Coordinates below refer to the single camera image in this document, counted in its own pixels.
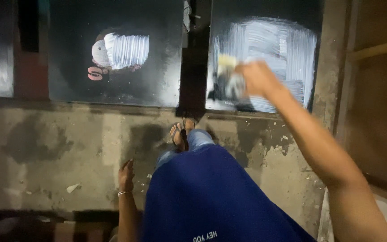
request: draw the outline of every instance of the foot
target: foot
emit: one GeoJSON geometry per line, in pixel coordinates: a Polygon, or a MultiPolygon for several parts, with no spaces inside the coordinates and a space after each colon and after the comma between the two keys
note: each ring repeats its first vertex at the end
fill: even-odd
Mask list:
{"type": "Polygon", "coordinates": [[[195,129],[195,123],[194,123],[193,119],[186,118],[186,120],[185,120],[186,135],[188,135],[192,129],[195,129]]]}
{"type": "Polygon", "coordinates": [[[180,151],[184,151],[185,143],[183,142],[183,138],[181,137],[180,123],[174,124],[173,127],[171,127],[171,130],[169,131],[169,135],[171,136],[172,141],[174,142],[177,149],[179,149],[180,151]]]}

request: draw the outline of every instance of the person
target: person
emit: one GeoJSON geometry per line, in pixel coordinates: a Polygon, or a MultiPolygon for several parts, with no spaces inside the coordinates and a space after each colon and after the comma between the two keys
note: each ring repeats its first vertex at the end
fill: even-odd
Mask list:
{"type": "MultiPolygon", "coordinates": [[[[387,242],[387,223],[352,158],[294,99],[266,63],[240,65],[246,92],[273,103],[299,149],[329,190],[335,237],[341,242],[387,242]]],[[[238,162],[210,135],[185,119],[170,135],[179,152],[158,158],[146,195],[142,227],[132,197],[132,164],[120,169],[119,241],[315,241],[272,203],[238,162]]]]}

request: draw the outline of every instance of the hand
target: hand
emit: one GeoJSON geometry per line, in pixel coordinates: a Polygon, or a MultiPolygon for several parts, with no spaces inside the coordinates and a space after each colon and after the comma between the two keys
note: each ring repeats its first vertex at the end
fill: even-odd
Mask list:
{"type": "Polygon", "coordinates": [[[132,179],[134,177],[134,169],[132,165],[134,160],[130,159],[125,162],[122,167],[119,169],[119,191],[120,192],[131,192],[134,189],[134,184],[132,179]]]}
{"type": "Polygon", "coordinates": [[[269,99],[273,91],[285,88],[268,65],[262,61],[238,65],[235,72],[241,73],[246,85],[246,94],[269,99]]]}

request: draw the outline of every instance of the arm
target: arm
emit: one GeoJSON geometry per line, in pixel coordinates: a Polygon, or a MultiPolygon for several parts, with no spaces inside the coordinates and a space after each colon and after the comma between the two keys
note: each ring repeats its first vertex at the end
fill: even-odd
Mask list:
{"type": "Polygon", "coordinates": [[[352,158],[294,99],[266,63],[239,66],[246,91],[273,103],[291,130],[300,151],[329,190],[335,236],[341,242],[387,241],[387,223],[352,158]]]}
{"type": "Polygon", "coordinates": [[[138,227],[138,212],[135,205],[132,189],[134,177],[132,169],[133,161],[127,161],[119,170],[119,191],[127,192],[119,195],[119,230],[118,241],[136,242],[138,227]]]}

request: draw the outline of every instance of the left hand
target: left hand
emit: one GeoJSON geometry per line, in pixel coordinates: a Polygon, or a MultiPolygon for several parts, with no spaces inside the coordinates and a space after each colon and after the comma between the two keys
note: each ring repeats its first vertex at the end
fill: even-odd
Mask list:
{"type": "Polygon", "coordinates": [[[122,167],[119,169],[119,191],[120,192],[132,192],[134,189],[134,184],[132,178],[134,177],[134,169],[132,165],[134,160],[130,159],[125,162],[122,167]]]}

